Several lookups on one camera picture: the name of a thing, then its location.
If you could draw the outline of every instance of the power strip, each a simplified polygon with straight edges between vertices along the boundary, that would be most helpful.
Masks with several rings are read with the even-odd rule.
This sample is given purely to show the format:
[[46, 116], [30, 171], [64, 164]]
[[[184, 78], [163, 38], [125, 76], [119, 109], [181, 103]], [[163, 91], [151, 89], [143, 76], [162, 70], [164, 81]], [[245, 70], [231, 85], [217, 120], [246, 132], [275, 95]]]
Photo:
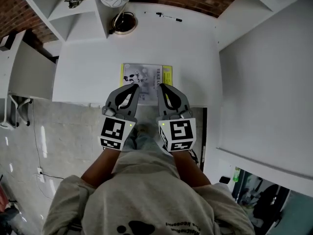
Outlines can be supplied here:
[[43, 170], [40, 167], [38, 167], [37, 171], [38, 171], [37, 177], [40, 179], [40, 182], [44, 183], [45, 182], [45, 178], [44, 178], [44, 175], [43, 175]]

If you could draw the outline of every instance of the book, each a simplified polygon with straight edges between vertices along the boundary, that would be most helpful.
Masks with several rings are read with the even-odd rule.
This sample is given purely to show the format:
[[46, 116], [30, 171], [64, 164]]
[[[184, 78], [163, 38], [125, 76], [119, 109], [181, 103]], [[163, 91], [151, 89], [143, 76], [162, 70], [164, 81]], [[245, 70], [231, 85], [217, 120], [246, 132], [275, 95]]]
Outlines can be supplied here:
[[161, 83], [173, 85], [172, 66], [122, 64], [120, 86], [138, 84], [139, 103], [157, 105], [157, 88]]

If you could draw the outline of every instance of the gray tile floor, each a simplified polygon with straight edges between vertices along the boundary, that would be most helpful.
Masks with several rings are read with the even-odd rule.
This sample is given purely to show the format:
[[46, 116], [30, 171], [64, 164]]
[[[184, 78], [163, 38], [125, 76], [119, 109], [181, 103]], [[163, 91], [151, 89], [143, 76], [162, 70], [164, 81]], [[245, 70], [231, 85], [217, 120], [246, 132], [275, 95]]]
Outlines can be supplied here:
[[[200, 159], [202, 109], [192, 110], [197, 119], [194, 151]], [[21, 124], [14, 131], [0, 128], [1, 186], [10, 199], [18, 202], [21, 213], [13, 223], [25, 235], [41, 233], [61, 181], [45, 176], [42, 183], [36, 176], [39, 162], [45, 174], [62, 178], [81, 176], [102, 151], [97, 143], [100, 114], [101, 109], [97, 108], [35, 100], [29, 107], [29, 127]], [[157, 127], [157, 116], [157, 107], [138, 106], [138, 123], [149, 122]], [[162, 144], [157, 134], [155, 138]]]

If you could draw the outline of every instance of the sleeve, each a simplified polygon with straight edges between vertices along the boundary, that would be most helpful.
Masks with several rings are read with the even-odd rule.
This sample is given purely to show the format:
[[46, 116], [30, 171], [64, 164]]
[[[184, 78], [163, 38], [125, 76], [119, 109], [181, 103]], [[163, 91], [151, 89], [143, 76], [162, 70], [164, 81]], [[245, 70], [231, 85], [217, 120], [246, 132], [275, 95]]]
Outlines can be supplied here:
[[46, 218], [43, 235], [80, 234], [87, 200], [95, 189], [77, 176], [60, 183]]
[[248, 216], [233, 200], [228, 188], [216, 184], [193, 189], [212, 207], [215, 222], [221, 228], [231, 230], [236, 235], [255, 234]]

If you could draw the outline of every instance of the gray t-shirt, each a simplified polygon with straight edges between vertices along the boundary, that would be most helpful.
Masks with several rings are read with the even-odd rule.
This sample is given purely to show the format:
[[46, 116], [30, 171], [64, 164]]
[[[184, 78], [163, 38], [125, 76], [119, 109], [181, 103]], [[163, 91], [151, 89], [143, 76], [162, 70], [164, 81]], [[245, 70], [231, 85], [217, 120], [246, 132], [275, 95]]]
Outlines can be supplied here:
[[189, 187], [171, 156], [133, 151], [118, 159], [113, 177], [94, 189], [64, 179], [52, 201], [44, 235], [254, 234], [230, 192]]

